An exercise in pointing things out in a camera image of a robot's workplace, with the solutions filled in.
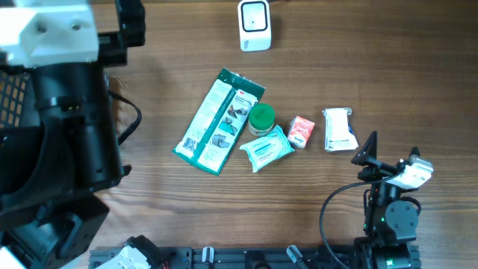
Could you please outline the white blue pouch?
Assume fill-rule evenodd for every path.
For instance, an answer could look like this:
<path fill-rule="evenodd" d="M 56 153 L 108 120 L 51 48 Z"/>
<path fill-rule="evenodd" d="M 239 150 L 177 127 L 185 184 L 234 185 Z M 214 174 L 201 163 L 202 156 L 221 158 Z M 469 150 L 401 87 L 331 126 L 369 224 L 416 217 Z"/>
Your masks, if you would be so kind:
<path fill-rule="evenodd" d="M 326 108 L 323 115 L 326 121 L 324 147 L 327 152 L 355 150 L 359 147 L 348 116 L 351 108 Z"/>

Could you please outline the mint wet wipes pack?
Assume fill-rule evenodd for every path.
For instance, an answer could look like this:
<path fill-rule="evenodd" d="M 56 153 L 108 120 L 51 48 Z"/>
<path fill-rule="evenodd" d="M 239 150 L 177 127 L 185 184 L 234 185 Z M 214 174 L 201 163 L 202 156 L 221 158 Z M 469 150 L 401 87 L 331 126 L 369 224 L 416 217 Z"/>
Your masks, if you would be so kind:
<path fill-rule="evenodd" d="M 269 163 L 294 152 L 279 125 L 274 126 L 267 135 L 241 145 L 240 149 L 248 155 L 254 173 Z"/>

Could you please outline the green 3M package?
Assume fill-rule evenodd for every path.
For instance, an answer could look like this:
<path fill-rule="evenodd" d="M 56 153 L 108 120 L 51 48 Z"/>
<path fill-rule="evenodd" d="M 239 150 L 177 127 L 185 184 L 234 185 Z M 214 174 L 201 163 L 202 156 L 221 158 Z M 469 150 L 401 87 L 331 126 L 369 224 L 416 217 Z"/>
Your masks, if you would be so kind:
<path fill-rule="evenodd" d="M 194 167 L 219 175 L 265 88 L 224 68 L 173 149 Z"/>

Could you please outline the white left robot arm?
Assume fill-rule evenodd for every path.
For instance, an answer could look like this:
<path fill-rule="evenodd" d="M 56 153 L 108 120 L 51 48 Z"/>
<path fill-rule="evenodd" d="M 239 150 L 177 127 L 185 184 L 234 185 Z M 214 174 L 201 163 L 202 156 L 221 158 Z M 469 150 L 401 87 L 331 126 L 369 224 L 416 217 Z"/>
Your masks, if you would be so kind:
<path fill-rule="evenodd" d="M 139 0 L 117 1 L 116 31 L 98 32 L 88 1 L 3 1 L 1 71 L 26 75 L 23 118 L 1 129 L 1 266 L 62 268 L 85 253 L 108 215 L 97 191 L 131 167 L 119 147 L 105 74 L 145 43 Z"/>

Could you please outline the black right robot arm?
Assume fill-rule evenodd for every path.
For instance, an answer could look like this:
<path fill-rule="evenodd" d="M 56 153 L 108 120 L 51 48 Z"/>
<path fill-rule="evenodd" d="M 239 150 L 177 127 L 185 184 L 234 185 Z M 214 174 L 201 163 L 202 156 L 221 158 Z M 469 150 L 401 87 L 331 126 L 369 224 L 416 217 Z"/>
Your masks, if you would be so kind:
<path fill-rule="evenodd" d="M 416 240 L 421 205 L 405 194 L 417 191 L 432 178 L 433 165 L 412 148 L 395 165 L 377 159 L 377 132 L 371 132 L 351 163 L 362 166 L 358 178 L 370 184 L 364 198 L 365 236 L 354 240 L 353 268 L 420 269 Z"/>

